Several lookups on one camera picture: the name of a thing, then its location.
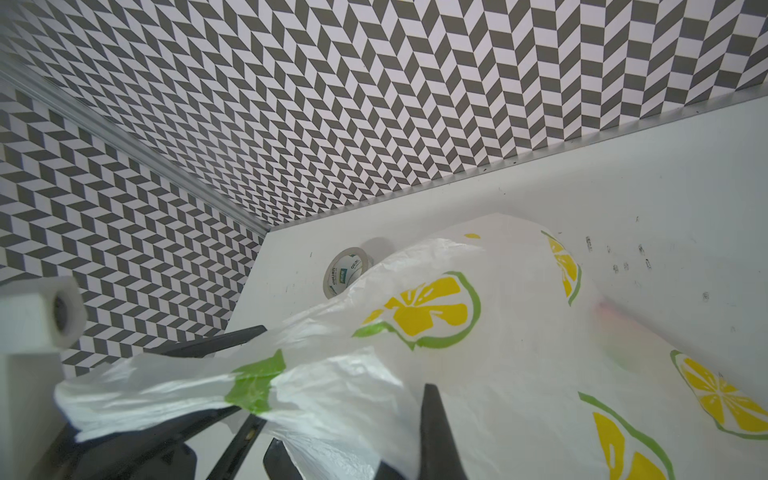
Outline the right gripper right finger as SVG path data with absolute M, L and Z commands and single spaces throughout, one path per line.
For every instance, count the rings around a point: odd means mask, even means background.
M 467 480 L 439 389 L 425 384 L 421 405 L 418 480 Z

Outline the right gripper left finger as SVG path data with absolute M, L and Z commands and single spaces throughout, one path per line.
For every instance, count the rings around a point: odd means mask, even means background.
M 189 342 L 169 341 L 149 352 L 202 358 L 245 344 L 266 331 L 259 325 Z M 76 442 L 76 431 L 67 423 L 33 470 L 32 479 L 194 479 L 197 455 L 187 440 L 241 411 L 228 407 L 194 412 L 147 430 L 82 443 Z M 265 424 L 249 414 L 204 479 L 235 479 Z

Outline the white plastic bag lemon print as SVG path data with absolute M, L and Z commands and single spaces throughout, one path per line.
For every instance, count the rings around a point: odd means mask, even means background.
M 763 479 L 767 397 L 625 313 L 501 214 L 380 261 L 227 357 L 142 353 L 59 383 L 81 441 L 237 406 L 305 478 L 419 469 L 425 384 L 472 479 Z

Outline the clear tape roll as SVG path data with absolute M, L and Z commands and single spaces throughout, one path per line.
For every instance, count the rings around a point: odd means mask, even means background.
M 342 250 L 323 275 L 322 288 L 327 299 L 343 293 L 374 265 L 370 255 L 359 247 Z

